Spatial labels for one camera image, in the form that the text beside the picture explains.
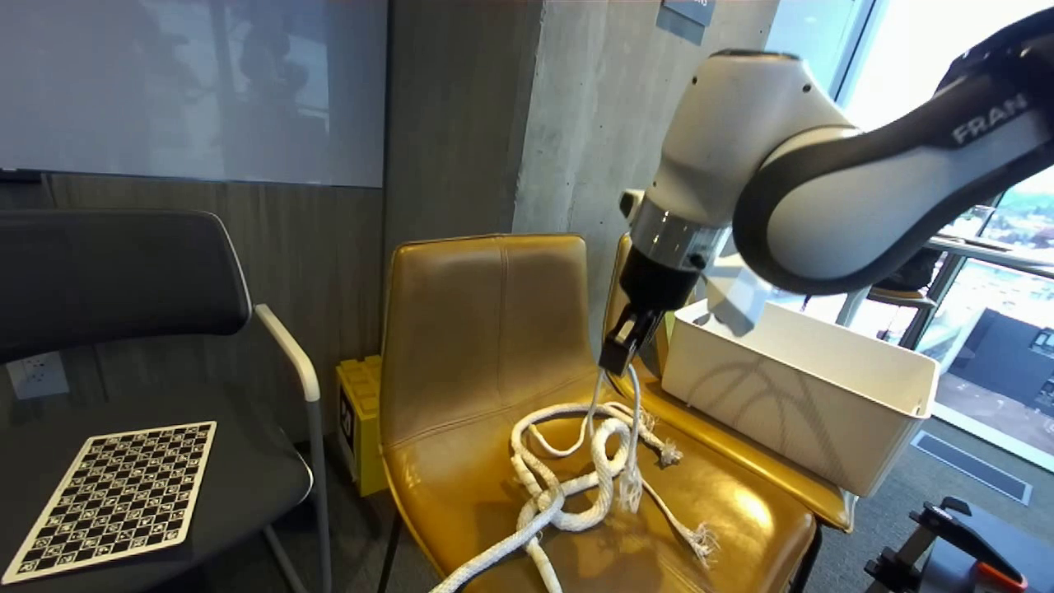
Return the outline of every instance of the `chair backrest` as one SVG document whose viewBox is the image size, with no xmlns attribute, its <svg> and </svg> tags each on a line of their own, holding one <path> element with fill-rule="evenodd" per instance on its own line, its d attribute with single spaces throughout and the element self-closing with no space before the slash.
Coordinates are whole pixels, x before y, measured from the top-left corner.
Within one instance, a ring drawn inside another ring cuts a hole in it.
<svg viewBox="0 0 1054 593">
<path fill-rule="evenodd" d="M 0 364 L 162 333 L 237 333 L 249 298 L 196 210 L 0 214 Z"/>
<path fill-rule="evenodd" d="M 384 299 L 382 448 L 440 433 L 507 439 L 543 398 L 583 396 L 590 355 L 578 236 L 454 236 L 396 252 Z"/>
</svg>

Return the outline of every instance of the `black office chair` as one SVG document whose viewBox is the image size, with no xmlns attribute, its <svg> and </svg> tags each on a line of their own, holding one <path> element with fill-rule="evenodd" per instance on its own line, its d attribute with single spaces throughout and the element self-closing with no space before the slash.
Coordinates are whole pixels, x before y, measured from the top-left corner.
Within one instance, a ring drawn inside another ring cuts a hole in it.
<svg viewBox="0 0 1054 593">
<path fill-rule="evenodd" d="M 259 531 L 276 552 L 290 587 L 305 589 L 290 557 L 281 552 L 276 534 L 269 531 L 276 517 L 285 517 L 305 497 L 313 497 L 317 503 L 320 531 L 320 581 L 313 584 L 320 584 L 324 589 L 330 589 L 331 584 L 317 370 L 296 346 L 296 340 L 282 330 L 282 322 L 262 304 L 249 304 L 243 271 L 225 225 L 214 214 L 175 210 L 0 214 L 0 364 L 53 349 L 63 349 L 72 359 L 97 355 L 97 349 L 104 349 L 103 355 L 108 355 L 112 349 L 131 349 L 126 346 L 127 340 L 139 340 L 139 346 L 162 344 L 164 354 L 179 346 L 196 346 L 196 340 L 225 344 L 219 349 L 254 344 L 269 346 L 269 340 L 217 340 L 225 333 L 248 330 L 254 321 L 274 335 L 274 344 L 281 346 L 276 354 L 290 359 L 304 390 L 308 466 L 285 442 L 276 415 L 266 415 L 266 407 L 259 407 L 259 391 L 248 396 L 230 387 L 196 387 L 196 380 L 179 381 L 172 375 L 157 375 L 157 387 L 123 387 L 104 390 L 104 396 L 93 391 L 86 380 L 74 381 L 72 396 L 67 398 L 14 398 L 7 401 L 7 426 L 0 426 L 0 570 L 14 566 L 23 538 L 49 503 L 86 435 L 168 427 L 185 423 L 217 423 L 217 427 L 199 491 L 194 497 L 196 506 L 191 503 L 194 517 L 185 543 L 10 584 L 10 593 L 149 589 Z M 127 534 L 117 534 L 123 527 L 114 527 L 114 520 L 93 520 L 86 520 L 86 531 L 80 531 L 82 523 L 72 523 L 69 534 L 63 534 L 67 543 L 74 541 L 74 554 L 93 557 L 103 554 L 103 546 L 127 546 L 127 541 L 123 541 Z M 63 552 L 63 543 L 55 541 L 34 552 L 35 566 L 63 565 L 63 554 L 69 552 Z"/>
</svg>

